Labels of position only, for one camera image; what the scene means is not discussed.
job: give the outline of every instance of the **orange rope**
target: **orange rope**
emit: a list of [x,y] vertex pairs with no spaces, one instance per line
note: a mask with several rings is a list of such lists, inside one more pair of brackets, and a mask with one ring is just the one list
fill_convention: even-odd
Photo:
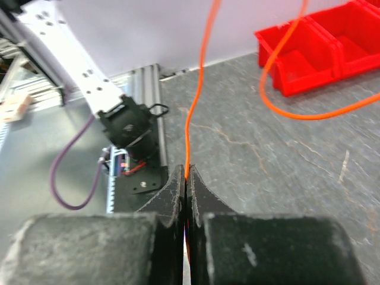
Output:
[[213,29],[216,15],[218,14],[220,4],[221,4],[221,0],[214,0],[210,9],[210,13],[208,14],[206,28],[205,28],[205,32],[202,39],[201,52],[199,55],[199,79],[198,79],[197,93],[195,94],[194,100],[191,104],[191,107],[188,113],[188,117],[186,119],[186,125],[185,125],[185,139],[186,139],[185,141],[186,143],[185,179],[186,180],[189,177],[189,168],[190,168],[190,138],[189,138],[190,121],[191,121],[191,116],[194,112],[194,109],[198,103],[198,99],[202,92],[204,60],[206,56],[208,41],[210,39],[211,31]]
[[316,114],[316,115],[301,115],[301,114],[294,114],[290,113],[288,111],[282,110],[275,106],[272,102],[269,101],[266,92],[265,92],[265,81],[267,79],[269,70],[271,69],[277,55],[280,53],[283,46],[286,44],[286,42],[289,40],[290,36],[293,34],[294,30],[296,29],[300,19],[303,17],[306,11],[306,7],[308,6],[308,0],[303,0],[302,8],[300,10],[300,13],[298,14],[297,19],[291,24],[290,28],[286,32],[285,36],[281,39],[280,43],[277,45],[277,47],[274,49],[273,53],[269,57],[267,64],[265,64],[264,70],[262,72],[261,78],[260,78],[260,84],[259,84],[259,91],[262,98],[262,101],[267,105],[269,109],[274,111],[275,113],[278,113],[280,115],[283,115],[285,117],[291,118],[291,119],[298,119],[298,120],[324,120],[328,118],[332,118],[335,116],[339,116],[351,111],[354,111],[356,109],[359,109],[361,107],[364,107],[368,104],[371,104],[377,100],[380,99],[380,93],[375,94],[373,96],[370,96],[364,100],[358,101],[356,103],[353,103],[351,105],[348,105],[346,107],[323,113],[323,114]]

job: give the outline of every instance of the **speckled gray surface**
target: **speckled gray surface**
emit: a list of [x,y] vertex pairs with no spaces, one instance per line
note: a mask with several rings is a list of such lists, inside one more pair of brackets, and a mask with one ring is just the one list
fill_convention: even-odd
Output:
[[[347,230],[369,284],[380,283],[380,104],[327,121],[276,115],[257,92],[256,55],[210,66],[191,124],[192,159],[205,183],[236,211],[335,217]],[[191,72],[163,83],[170,165],[185,159],[186,113],[197,87]],[[298,113],[321,113],[380,91],[380,72],[285,99]]]
[[[300,122],[273,114],[257,92],[261,70],[248,55],[210,66],[191,126],[192,162],[205,183],[236,211],[335,217],[347,230],[369,284],[380,283],[380,104],[339,118]],[[169,167],[185,161],[184,124],[197,72],[162,84]],[[267,84],[277,106],[300,113],[333,110],[380,90],[380,72],[285,99]],[[86,121],[83,101],[31,114],[14,124],[0,154],[0,258],[26,218],[64,210],[50,197],[52,160]],[[95,124],[62,162],[58,186],[79,203],[91,187],[107,140]],[[105,188],[105,180],[99,188]],[[105,212],[99,189],[83,213]]]

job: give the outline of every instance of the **purple cable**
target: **purple cable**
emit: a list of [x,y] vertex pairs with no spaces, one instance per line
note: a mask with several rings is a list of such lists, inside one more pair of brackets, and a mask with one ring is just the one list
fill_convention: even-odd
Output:
[[91,125],[91,123],[94,120],[95,120],[95,117],[93,115],[91,115],[89,117],[89,119],[87,120],[87,122],[85,123],[85,125],[83,126],[83,128],[79,131],[79,133],[57,155],[57,157],[55,158],[55,160],[54,160],[54,162],[52,164],[52,167],[50,168],[49,183],[50,183],[50,189],[52,191],[52,195],[57,200],[57,202],[60,203],[60,205],[62,205],[63,207],[65,207],[66,209],[69,209],[69,210],[74,210],[74,211],[80,210],[80,209],[84,208],[88,204],[88,202],[90,202],[90,200],[92,199],[92,197],[93,197],[93,195],[95,193],[96,185],[97,185],[97,182],[98,182],[99,177],[100,177],[100,172],[102,170],[102,162],[104,161],[105,157],[109,154],[109,148],[107,148],[105,151],[103,151],[103,154],[102,154],[102,156],[100,157],[100,159],[98,161],[98,167],[97,167],[97,170],[96,170],[96,174],[95,174],[95,178],[94,178],[94,181],[93,181],[93,184],[92,184],[92,187],[91,187],[90,194],[84,200],[84,202],[82,204],[78,205],[78,206],[73,206],[73,205],[70,205],[70,204],[66,203],[62,199],[62,197],[60,196],[60,194],[58,193],[58,190],[57,190],[56,185],[55,185],[55,176],[56,176],[57,168],[58,168],[61,160],[64,158],[64,156],[68,152],[68,150],[77,142],[77,140],[83,135],[83,133],[86,132],[86,130],[89,128],[89,126]]

